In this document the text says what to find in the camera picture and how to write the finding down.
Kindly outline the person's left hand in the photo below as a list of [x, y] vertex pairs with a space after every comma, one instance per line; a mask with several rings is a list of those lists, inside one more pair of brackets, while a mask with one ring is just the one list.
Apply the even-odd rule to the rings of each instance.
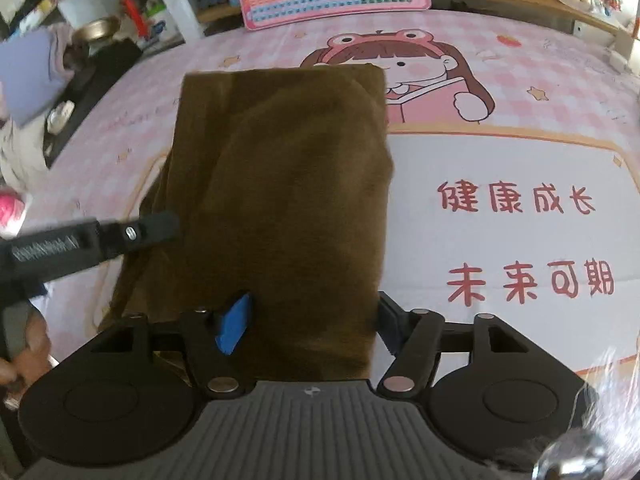
[[14, 384], [18, 378], [22, 378], [25, 386], [29, 387], [52, 370], [47, 322], [38, 310], [29, 315], [25, 341], [25, 348], [11, 362], [1, 360], [2, 386]]

